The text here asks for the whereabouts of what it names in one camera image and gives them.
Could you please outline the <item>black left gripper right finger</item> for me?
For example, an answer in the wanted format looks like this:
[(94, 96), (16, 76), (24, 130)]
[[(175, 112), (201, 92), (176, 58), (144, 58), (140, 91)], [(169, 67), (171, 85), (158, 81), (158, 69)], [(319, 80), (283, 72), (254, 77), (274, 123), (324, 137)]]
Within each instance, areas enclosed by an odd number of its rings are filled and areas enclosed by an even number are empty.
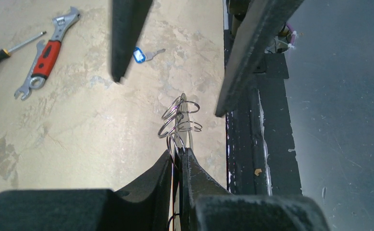
[(320, 207), (300, 195), (235, 195), (198, 163), (192, 149), (179, 151), (182, 231), (328, 231)]

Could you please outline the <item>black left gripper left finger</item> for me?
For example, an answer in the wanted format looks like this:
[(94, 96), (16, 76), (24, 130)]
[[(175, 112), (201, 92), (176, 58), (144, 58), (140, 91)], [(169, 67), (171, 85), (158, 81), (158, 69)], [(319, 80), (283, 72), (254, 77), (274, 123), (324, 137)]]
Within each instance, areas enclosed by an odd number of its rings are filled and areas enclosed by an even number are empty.
[(0, 193), (0, 231), (165, 231), (172, 159), (123, 188), (9, 190)]

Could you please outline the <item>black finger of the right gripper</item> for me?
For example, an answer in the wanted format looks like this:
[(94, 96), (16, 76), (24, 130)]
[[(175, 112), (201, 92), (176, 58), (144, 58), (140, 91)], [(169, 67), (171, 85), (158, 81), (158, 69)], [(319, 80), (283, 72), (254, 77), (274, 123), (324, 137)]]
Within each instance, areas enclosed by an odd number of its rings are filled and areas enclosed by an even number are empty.
[(301, 0), (255, 0), (250, 5), (225, 68), (216, 117), (234, 110), (268, 43), (302, 3)]
[(126, 74), (152, 4), (153, 0), (111, 1), (110, 74), (116, 83)]

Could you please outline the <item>silver metal key holder plate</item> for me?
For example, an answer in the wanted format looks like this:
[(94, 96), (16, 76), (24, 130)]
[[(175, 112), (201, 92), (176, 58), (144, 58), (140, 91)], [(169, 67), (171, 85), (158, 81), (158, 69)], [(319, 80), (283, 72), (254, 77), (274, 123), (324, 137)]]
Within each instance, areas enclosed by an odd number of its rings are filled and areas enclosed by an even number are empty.
[(183, 164), (182, 156), (187, 148), (193, 148), (192, 132), (202, 131), (202, 125), (190, 120), (189, 116), (200, 110), (200, 105), (187, 99), (185, 93), (177, 96), (162, 115), (163, 125), (157, 132), (160, 139), (165, 139), (166, 150), (172, 161), (171, 203), (167, 229), (182, 230), (182, 193)]

